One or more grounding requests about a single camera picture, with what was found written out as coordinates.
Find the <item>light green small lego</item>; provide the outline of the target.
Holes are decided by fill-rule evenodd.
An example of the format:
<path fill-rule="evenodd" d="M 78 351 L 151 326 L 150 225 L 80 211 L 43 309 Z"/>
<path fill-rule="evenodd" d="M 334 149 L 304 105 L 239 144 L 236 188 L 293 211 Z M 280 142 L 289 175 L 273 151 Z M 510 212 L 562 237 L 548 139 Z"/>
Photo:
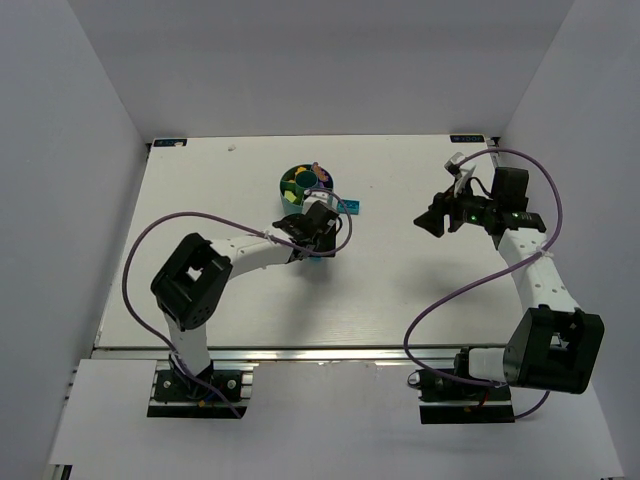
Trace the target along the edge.
<path fill-rule="evenodd" d="M 298 204 L 298 196 L 296 194 L 295 188 L 292 185 L 286 184 L 283 187 L 282 197 L 290 204 Z"/>

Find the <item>teal long lego brick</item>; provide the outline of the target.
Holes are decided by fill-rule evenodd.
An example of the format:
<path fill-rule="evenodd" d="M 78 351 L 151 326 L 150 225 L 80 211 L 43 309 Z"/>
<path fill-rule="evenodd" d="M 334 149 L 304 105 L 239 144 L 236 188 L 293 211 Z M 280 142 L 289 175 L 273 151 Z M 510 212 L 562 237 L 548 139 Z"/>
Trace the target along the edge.
<path fill-rule="evenodd" d="M 341 214 L 358 215 L 360 211 L 360 203 L 357 200 L 343 199 L 337 203 L 336 208 Z"/>

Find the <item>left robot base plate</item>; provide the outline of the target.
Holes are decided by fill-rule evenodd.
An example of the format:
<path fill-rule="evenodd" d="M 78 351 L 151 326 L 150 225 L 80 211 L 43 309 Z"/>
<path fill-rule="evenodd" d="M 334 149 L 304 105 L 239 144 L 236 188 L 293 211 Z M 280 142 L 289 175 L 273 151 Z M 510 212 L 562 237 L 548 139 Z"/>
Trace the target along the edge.
<path fill-rule="evenodd" d="M 228 403 L 210 388 L 175 372 L 169 363 L 160 363 L 153 376 L 147 417 L 240 420 L 245 415 L 253 383 L 249 367 L 210 370 L 201 380 L 208 381 Z"/>

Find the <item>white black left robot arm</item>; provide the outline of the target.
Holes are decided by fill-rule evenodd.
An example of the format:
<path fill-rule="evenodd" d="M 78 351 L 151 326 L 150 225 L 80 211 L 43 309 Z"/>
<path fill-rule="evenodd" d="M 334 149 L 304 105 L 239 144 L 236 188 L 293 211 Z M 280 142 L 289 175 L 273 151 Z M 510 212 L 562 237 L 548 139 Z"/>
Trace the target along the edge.
<path fill-rule="evenodd" d="M 227 283 L 249 272 L 301 261 L 313 253 L 331 253 L 342 221 L 322 201 L 303 213 L 273 223 L 266 236 L 247 234 L 210 241 L 198 233 L 183 238 L 151 282 L 151 292 L 169 327 L 175 347 L 174 376 L 196 399 L 213 383 L 206 322 L 213 316 Z"/>

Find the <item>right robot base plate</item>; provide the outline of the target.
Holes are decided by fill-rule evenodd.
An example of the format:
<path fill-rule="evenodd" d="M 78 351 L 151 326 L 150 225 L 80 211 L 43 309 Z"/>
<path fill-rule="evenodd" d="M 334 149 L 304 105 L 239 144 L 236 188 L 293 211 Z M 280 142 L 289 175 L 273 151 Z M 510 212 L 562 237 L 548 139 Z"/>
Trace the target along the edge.
<path fill-rule="evenodd" d="M 407 377 L 407 386 L 419 393 L 422 425 L 514 423 L 508 387 L 489 388 L 452 382 L 426 370 Z"/>

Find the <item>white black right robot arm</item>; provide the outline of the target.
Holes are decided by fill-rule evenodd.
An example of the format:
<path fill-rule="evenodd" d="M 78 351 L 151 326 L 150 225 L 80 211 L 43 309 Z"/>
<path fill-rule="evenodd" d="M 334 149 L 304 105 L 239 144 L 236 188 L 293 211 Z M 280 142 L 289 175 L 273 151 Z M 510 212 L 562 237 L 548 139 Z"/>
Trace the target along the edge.
<path fill-rule="evenodd" d="M 448 378 L 457 383 L 508 385 L 583 393 L 604 337 L 600 316 L 581 309 L 547 251 L 551 243 L 537 213 L 528 211 L 529 174 L 498 167 L 490 192 L 478 196 L 470 185 L 475 168 L 448 165 L 454 183 L 435 195 L 416 226 L 436 237 L 462 225 L 483 228 L 505 261 L 523 317 L 503 347 L 470 347 L 456 357 Z"/>

